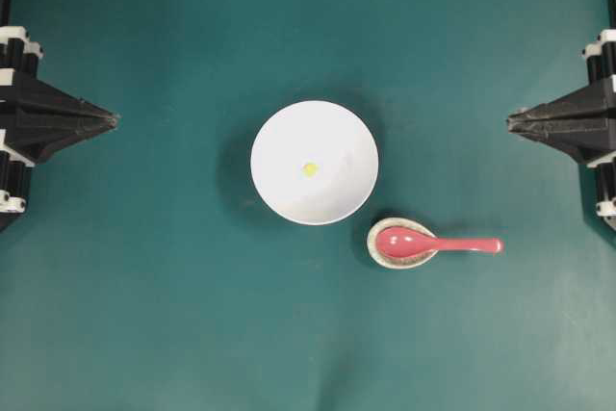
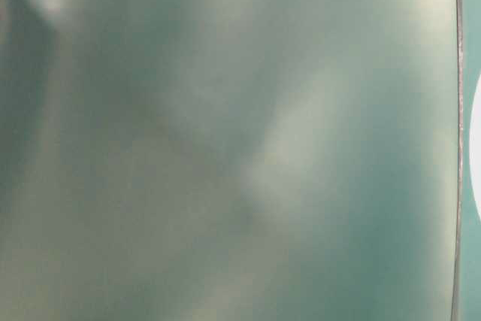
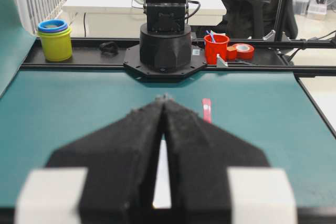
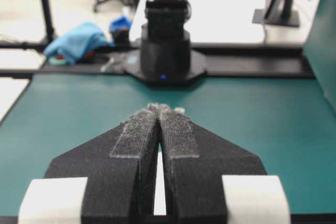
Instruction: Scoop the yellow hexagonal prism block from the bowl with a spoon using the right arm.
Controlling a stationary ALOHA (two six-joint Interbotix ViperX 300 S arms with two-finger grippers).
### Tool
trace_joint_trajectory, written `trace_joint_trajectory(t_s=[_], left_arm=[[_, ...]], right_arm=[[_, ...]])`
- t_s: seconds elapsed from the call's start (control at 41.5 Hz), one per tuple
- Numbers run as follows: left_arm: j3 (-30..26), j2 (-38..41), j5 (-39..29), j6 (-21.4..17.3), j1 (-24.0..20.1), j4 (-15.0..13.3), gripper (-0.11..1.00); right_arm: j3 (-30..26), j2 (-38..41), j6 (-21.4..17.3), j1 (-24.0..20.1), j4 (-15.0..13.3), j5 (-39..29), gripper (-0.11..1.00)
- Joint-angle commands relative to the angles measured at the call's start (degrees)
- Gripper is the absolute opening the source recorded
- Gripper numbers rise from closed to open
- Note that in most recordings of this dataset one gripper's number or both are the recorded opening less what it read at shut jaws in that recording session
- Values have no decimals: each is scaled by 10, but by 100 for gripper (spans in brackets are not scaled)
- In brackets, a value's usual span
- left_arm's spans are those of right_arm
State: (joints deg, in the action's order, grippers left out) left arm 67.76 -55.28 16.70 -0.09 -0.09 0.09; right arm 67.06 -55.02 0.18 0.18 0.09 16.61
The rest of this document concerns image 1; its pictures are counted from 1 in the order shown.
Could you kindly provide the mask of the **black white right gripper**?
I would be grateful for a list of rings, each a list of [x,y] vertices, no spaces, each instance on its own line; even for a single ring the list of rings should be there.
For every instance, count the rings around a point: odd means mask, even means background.
[[[597,216],[615,229],[615,30],[582,52],[589,85],[507,118],[508,131],[540,142],[595,171]],[[590,122],[534,122],[589,118]]]

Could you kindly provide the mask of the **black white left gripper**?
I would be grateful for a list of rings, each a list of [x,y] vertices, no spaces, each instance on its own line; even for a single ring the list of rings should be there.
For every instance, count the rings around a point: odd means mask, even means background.
[[[1,230],[28,207],[32,171],[57,152],[113,131],[117,115],[37,79],[43,53],[22,26],[1,27]],[[17,127],[17,115],[68,117],[66,127]]]

